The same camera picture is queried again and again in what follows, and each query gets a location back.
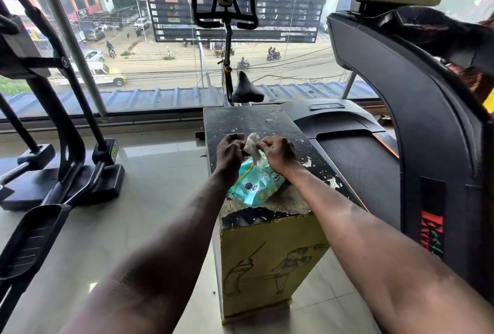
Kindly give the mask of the black treadmill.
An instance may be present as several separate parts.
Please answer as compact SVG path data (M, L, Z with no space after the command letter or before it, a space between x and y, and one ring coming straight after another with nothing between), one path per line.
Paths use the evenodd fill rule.
M344 96L283 110L359 205L494 305L494 122L447 67L494 75L494 28L420 6L327 23L336 62L377 94L395 136Z

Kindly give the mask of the black elliptical trainer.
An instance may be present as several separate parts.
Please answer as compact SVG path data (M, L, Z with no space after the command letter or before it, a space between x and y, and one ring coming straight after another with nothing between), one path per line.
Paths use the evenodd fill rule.
M27 147L16 165L0 175L0 208L23 212L0 251L0 334L40 272L70 212L118 197L125 174L116 162L119 145L115 138L103 135L56 30L30 0L17 1L47 38L52 56L43 56L22 18L0 0L0 76L25 81L46 114L46 119L35 116L24 124L0 92L0 115ZM82 136L49 80L53 69L67 80L95 139L92 165L86 164Z

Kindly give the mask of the black signboard outside window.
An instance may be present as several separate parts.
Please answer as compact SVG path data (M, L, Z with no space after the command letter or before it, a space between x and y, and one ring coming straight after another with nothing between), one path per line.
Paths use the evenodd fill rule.
M194 19L192 0L149 0L149 11L156 42L221 42L226 40L217 0L197 0ZM228 8L232 42L315 43L327 0L234 0Z

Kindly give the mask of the white wet wipe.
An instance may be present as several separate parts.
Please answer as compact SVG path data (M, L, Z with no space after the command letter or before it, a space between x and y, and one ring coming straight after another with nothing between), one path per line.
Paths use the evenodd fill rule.
M244 145L244 152L252 158L252 163L255 167L261 167L267 162L267 158L264 152L257 148L257 142L257 133L250 133Z

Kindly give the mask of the light blue wipes packet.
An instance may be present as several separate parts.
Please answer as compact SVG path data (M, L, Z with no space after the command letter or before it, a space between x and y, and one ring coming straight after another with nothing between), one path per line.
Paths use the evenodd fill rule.
M285 182L285 178L270 167L262 151L260 155L261 159L257 164L253 162L252 157L242 162L238 179L227 193L229 198L237 199L247 207L261 206Z

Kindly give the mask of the black exercise bike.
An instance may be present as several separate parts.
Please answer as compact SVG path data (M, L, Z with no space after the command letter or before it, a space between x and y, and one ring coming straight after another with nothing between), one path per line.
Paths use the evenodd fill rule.
M223 54L221 60L221 84L224 91L224 106L250 106L252 103L262 103L264 93L248 78L243 69L237 75L237 86L233 86L231 67L231 45L233 37L232 21L237 21L239 30L254 31L259 26L256 14L256 0L248 0L249 12L242 13L237 0L213 0L209 12L198 10L198 0L190 0L192 18L196 26L205 29L221 29Z

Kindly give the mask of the person's right forearm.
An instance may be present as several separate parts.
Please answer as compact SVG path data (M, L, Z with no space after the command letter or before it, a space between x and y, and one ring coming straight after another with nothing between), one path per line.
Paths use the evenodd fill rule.
M441 260L299 163L300 192L346 275L390 334L494 334L494 308Z

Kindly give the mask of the person's left hand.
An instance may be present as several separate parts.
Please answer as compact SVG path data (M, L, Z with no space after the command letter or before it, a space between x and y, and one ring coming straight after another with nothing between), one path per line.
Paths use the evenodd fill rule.
M227 134L218 144L215 171L228 174L229 176L238 175L243 161L243 153L239 153L236 150L236 140L246 140L245 134Z

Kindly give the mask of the metal window frame post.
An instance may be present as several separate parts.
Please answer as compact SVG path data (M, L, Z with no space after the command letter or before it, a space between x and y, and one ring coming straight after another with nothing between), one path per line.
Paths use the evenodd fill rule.
M107 117L108 112L103 103L101 94L98 91L94 78L90 72L88 64L82 54L82 51L77 43L76 36L72 30L72 27L69 22L69 18L65 13L63 5L60 0L47 0L54 19L56 20L59 28L64 36L65 42L69 47L70 53L73 56L73 60L79 69L79 73L82 76L85 86L87 87L90 96L96 106L96 110L102 117Z

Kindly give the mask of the person's left forearm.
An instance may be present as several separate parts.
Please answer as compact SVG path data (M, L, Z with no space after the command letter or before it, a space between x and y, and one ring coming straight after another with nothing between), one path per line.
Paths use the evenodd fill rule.
M150 238L90 293L59 334L172 334L193 293L239 165L218 166Z

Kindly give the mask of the yellow wooden plyo box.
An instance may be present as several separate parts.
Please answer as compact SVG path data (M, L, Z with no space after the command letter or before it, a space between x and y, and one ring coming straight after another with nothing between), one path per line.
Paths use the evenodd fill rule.
M308 138L308 131L302 131L280 105L204 108L203 121L210 173L225 135L281 135L293 142L300 162L313 175L361 204L315 139ZM261 205L245 205L229 195L213 230L222 324L288 305L329 248L310 207L287 182Z

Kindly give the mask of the person's right hand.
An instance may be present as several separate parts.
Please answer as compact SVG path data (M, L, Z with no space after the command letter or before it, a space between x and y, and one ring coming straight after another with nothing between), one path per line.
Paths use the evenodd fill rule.
M267 136L259 142L274 142L275 157L267 160L271 169L277 174L289 179L291 174L301 167L293 144L287 138Z

